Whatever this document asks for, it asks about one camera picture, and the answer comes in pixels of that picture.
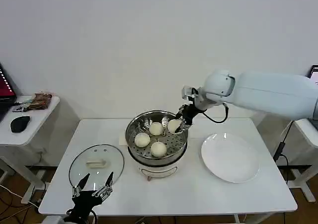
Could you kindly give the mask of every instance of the laptop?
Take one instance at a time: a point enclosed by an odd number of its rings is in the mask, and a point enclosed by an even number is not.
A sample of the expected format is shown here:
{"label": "laptop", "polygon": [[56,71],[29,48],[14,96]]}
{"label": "laptop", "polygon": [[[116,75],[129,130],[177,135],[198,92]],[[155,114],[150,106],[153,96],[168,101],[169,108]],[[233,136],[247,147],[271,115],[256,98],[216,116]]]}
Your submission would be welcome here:
{"label": "laptop", "polygon": [[0,121],[16,100],[16,94],[0,63]]}
{"label": "laptop", "polygon": [[[313,65],[310,73],[308,74],[308,77],[315,81],[315,83],[318,85],[318,65]],[[318,120],[314,119],[308,119],[310,123],[318,130]]]}

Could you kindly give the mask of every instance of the glass lid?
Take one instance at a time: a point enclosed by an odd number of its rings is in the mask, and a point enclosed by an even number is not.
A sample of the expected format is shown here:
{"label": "glass lid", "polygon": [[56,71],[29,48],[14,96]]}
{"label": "glass lid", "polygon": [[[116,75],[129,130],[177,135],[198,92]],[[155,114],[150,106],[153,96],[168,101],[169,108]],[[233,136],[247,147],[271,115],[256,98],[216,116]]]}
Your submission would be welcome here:
{"label": "glass lid", "polygon": [[69,180],[73,187],[90,173],[84,190],[97,190],[105,185],[111,172],[114,172],[113,183],[124,168],[124,157],[121,151],[111,145],[96,145],[80,153],[71,164]]}

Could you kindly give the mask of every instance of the black cable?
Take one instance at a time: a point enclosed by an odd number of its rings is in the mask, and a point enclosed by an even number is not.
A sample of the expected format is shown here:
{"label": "black cable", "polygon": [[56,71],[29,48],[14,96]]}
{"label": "black cable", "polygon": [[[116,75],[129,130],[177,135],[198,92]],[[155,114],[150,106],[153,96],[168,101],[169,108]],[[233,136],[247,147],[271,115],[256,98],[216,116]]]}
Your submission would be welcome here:
{"label": "black cable", "polygon": [[289,125],[289,127],[288,127],[288,130],[287,130],[287,132],[286,132],[286,135],[285,135],[285,137],[284,137],[284,139],[283,139],[283,141],[279,143],[279,146],[278,146],[278,148],[277,148],[277,150],[276,150],[276,152],[275,152],[275,154],[274,154],[274,156],[273,156],[273,160],[274,160],[275,162],[278,160],[279,156],[280,156],[280,155],[282,154],[282,152],[283,152],[283,149],[284,149],[284,147],[285,147],[285,140],[286,140],[286,138],[287,138],[287,136],[288,136],[288,133],[289,133],[289,131],[290,131],[292,125],[293,125],[293,122],[294,122],[294,121],[292,121],[292,122],[290,123],[290,125]]}
{"label": "black cable", "polygon": [[213,120],[212,118],[210,118],[207,114],[205,114],[204,112],[202,113],[206,118],[208,118],[210,121],[213,121],[214,123],[223,123],[223,122],[225,122],[226,120],[227,120],[227,118],[228,118],[228,115],[229,115],[229,108],[228,108],[228,106],[225,104],[225,103],[223,103],[223,105],[224,105],[224,107],[225,107],[225,118],[223,119],[223,120],[221,120],[221,121],[216,121],[216,120]]}
{"label": "black cable", "polygon": [[97,215],[93,210],[90,210],[91,213],[93,213],[94,218],[95,218],[95,224],[97,224]]}
{"label": "black cable", "polygon": [[13,216],[15,219],[16,219],[16,221],[19,223],[19,224],[22,224],[22,222],[19,220],[19,218],[17,217],[17,216]]}
{"label": "black cable", "polygon": [[287,132],[286,132],[285,138],[283,139],[283,142],[285,142],[285,140],[286,140],[286,138],[287,138],[287,135],[288,135],[288,133],[289,133],[289,131],[290,131],[290,128],[291,128],[292,125],[293,125],[293,122],[294,122],[294,121],[292,121],[292,122],[290,123],[290,125],[289,125],[289,127],[288,127],[288,130],[287,130]]}
{"label": "black cable", "polygon": [[[286,159],[287,166],[289,166],[287,157],[284,154],[281,154],[280,156],[282,156]],[[288,185],[288,170],[287,170],[287,175],[286,175],[286,184]],[[284,213],[284,224],[285,223],[286,223],[286,213]]]}
{"label": "black cable", "polygon": [[44,195],[45,195],[45,193],[46,193],[46,183],[45,183],[45,181],[43,181],[44,182],[44,190],[43,190],[43,193],[42,193],[42,196],[41,196],[41,199],[43,200],[43,198],[44,198]]}
{"label": "black cable", "polygon": [[12,201],[13,201],[13,196],[11,195],[10,205],[8,205],[8,206],[6,207],[6,209],[0,213],[0,216],[1,216],[2,214],[4,214],[4,213],[10,208],[10,206],[11,206],[11,204],[12,204]]}
{"label": "black cable", "polygon": [[[35,187],[33,186],[32,194],[31,194],[31,198],[30,199],[32,199],[32,197],[34,195],[34,189],[35,189]],[[13,195],[8,190],[5,189],[5,191],[7,191],[11,195],[11,199],[13,199]],[[25,204],[25,205],[22,205],[22,206],[15,206],[15,205],[12,205],[12,202],[11,202],[11,204],[6,203],[1,197],[0,197],[0,201],[3,202],[4,204],[6,204],[7,206],[10,206],[11,208],[23,208],[23,207],[26,207],[26,206],[29,205],[29,204]]]}
{"label": "black cable", "polygon": [[37,161],[34,165],[28,167],[28,169],[31,169],[31,168],[33,168],[34,166],[38,165],[41,161],[42,161],[42,152],[40,152],[40,159],[39,159],[39,161]]}
{"label": "black cable", "polygon": [[23,219],[22,219],[22,223],[21,223],[21,224],[24,224],[26,215],[28,215],[29,210],[30,210],[30,208],[26,210],[26,212],[25,212],[25,214],[24,214],[24,217],[23,217]]}
{"label": "black cable", "polygon": [[23,207],[28,206],[28,204],[25,204],[25,205],[23,205],[23,206],[15,206],[15,205],[12,205],[12,204],[8,204],[8,203],[5,202],[1,197],[0,197],[0,201],[3,202],[4,204],[6,204],[7,206],[11,207],[11,208],[23,208]]}

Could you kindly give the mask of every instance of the small side table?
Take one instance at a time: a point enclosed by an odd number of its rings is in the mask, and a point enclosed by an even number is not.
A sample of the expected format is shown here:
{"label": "small side table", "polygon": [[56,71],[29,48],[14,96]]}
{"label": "small side table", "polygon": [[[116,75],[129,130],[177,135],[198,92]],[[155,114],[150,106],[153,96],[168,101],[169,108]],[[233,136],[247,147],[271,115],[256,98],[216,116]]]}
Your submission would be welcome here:
{"label": "small side table", "polygon": [[[17,101],[25,101],[30,99],[31,96],[20,96],[17,98]],[[38,130],[44,124],[46,119],[55,109],[55,107],[59,104],[60,98],[57,96],[52,97],[51,103],[46,110],[33,110],[28,112],[12,112],[12,109],[8,111],[8,113],[4,116],[3,120],[0,122],[0,147],[1,147],[1,155],[0,159],[2,159],[8,166],[18,172],[22,177],[28,180],[31,185],[26,191],[25,195],[21,203],[26,204],[31,196],[32,192],[35,190],[44,190],[47,189],[49,183],[45,183],[41,180],[43,177],[45,170],[39,170],[36,175],[34,175],[28,168],[26,168],[23,164],[17,160],[8,147],[17,147],[21,148],[29,155],[31,155],[33,160],[37,160],[37,155],[34,153],[31,147],[27,146],[33,137],[36,135]],[[21,133],[13,133],[10,128],[11,121],[20,116],[30,116],[31,120],[26,127],[26,129]],[[7,175],[11,174],[12,169],[7,171]]]}
{"label": "small side table", "polygon": [[[317,129],[307,120],[302,119],[294,122],[295,127],[300,131],[300,133],[304,136],[306,141],[314,148],[318,148],[318,131]],[[305,156],[306,153],[300,154],[297,159]],[[300,188],[306,197],[307,201],[312,203],[315,202],[316,199],[311,192],[309,186],[307,185],[307,181],[310,180],[318,173],[318,159],[312,164],[310,168],[308,168],[305,172],[300,173],[297,169],[291,170],[293,175],[295,176],[295,180],[288,181],[289,188]]]}

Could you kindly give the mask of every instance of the white plate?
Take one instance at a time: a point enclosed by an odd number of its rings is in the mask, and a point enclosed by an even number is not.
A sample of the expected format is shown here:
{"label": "white plate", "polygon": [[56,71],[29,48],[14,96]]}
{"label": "white plate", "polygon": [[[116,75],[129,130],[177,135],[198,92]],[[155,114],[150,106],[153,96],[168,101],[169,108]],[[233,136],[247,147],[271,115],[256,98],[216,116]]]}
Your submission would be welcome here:
{"label": "white plate", "polygon": [[257,151],[244,139],[233,134],[209,136],[203,142],[201,155],[208,169],[228,182],[244,183],[259,172]]}

